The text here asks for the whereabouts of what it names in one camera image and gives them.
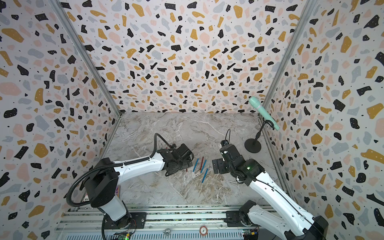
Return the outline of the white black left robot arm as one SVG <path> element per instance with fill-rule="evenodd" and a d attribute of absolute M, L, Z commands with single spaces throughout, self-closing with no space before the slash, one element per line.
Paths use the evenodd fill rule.
<path fill-rule="evenodd" d="M 99 161 L 83 181 L 90 205 L 114 222 L 129 217 L 127 207 L 116 194 L 117 186 L 152 172 L 165 171 L 165 176 L 169 177 L 192 167 L 193 158 L 194 154 L 185 144 L 178 148 L 156 150 L 149 156 L 128 161 L 112 162 L 105 158 Z"/>

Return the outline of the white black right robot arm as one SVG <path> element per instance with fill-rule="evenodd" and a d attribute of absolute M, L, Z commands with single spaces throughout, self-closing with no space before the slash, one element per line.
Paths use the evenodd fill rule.
<path fill-rule="evenodd" d="M 227 220 L 227 223 L 245 227 L 261 226 L 282 240 L 326 239 L 328 221 L 322 216 L 314 217 L 300 207 L 256 160 L 245 160 L 227 140 L 221 141 L 220 153 L 221 159 L 213 160 L 213 163 L 224 164 L 226 173 L 258 193 L 278 213 L 271 214 L 249 200 L 240 207 L 239 216 Z"/>

